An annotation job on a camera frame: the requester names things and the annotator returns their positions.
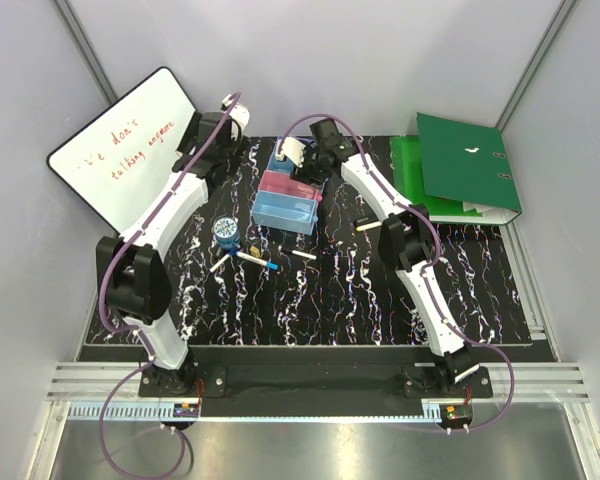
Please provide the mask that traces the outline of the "light blue storage bin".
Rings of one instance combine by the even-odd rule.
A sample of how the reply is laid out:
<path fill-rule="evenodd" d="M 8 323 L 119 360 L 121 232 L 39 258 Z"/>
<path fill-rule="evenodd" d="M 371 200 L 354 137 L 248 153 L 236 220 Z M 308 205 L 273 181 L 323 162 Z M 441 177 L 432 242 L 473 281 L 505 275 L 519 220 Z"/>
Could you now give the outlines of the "light blue storage bin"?
<path fill-rule="evenodd" d="M 273 172 L 290 175 L 294 168 L 293 162 L 286 156 L 281 158 L 276 156 L 280 142 L 281 140 L 277 139 L 274 143 L 274 147 L 267 163 L 267 169 Z"/>

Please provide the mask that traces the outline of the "pink storage bin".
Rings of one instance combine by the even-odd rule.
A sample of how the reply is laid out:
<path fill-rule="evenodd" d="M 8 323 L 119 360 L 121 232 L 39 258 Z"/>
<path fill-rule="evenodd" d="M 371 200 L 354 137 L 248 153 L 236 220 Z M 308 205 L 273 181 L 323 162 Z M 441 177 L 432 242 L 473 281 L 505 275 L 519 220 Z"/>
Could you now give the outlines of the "pink storage bin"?
<path fill-rule="evenodd" d="M 258 190 L 310 200 L 322 199 L 322 192 L 319 189 L 293 180 L 286 172 L 266 170 Z"/>

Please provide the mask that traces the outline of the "light blue end bin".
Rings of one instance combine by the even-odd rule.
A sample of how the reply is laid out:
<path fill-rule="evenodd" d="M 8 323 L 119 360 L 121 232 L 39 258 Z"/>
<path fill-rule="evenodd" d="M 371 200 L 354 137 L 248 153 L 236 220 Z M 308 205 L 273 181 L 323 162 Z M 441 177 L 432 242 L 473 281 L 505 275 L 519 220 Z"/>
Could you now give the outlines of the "light blue end bin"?
<path fill-rule="evenodd" d="M 259 191 L 251 216 L 259 226 L 311 235 L 318 220 L 317 207 L 313 199 Z"/>

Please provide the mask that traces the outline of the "green lever arch binder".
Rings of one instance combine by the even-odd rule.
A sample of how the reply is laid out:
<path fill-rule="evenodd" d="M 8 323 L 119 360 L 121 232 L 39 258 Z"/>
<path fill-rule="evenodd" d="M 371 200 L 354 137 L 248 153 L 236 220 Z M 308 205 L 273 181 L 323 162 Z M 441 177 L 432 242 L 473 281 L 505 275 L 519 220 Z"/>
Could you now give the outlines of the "green lever arch binder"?
<path fill-rule="evenodd" d="M 425 113 L 416 123 L 422 202 L 434 222 L 506 225 L 522 213 L 498 129 Z"/>

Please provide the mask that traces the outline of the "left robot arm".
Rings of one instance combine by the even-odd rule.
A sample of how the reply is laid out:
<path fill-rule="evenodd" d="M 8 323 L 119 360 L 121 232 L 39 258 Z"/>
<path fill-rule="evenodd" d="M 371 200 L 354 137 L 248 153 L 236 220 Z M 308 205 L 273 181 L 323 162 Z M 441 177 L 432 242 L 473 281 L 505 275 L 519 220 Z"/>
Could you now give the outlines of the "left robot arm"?
<path fill-rule="evenodd" d="M 173 292 L 164 257 L 186 221 L 240 163 L 249 145 L 244 135 L 249 119 L 241 104 L 194 112 L 157 198 L 124 232 L 96 245 L 102 325 L 139 339 L 148 355 L 145 380 L 176 396 L 194 388 L 196 372 L 169 313 Z"/>

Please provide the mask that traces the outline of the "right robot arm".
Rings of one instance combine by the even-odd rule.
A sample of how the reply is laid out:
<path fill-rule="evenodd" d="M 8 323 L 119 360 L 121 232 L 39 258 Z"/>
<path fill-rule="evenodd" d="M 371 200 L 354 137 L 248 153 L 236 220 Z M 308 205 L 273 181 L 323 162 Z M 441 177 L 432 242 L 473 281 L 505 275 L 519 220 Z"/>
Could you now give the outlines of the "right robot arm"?
<path fill-rule="evenodd" d="M 441 245 L 427 208 L 412 203 L 386 179 L 357 135 L 340 132 L 343 121 L 317 114 L 306 118 L 314 121 L 310 125 L 312 141 L 296 139 L 287 129 L 276 148 L 276 158 L 290 160 L 292 178 L 307 185 L 319 186 L 337 174 L 371 207 L 380 222 L 381 261 L 407 289 L 425 326 L 435 387 L 446 396 L 460 394 L 480 365 L 437 282 L 434 266 Z"/>

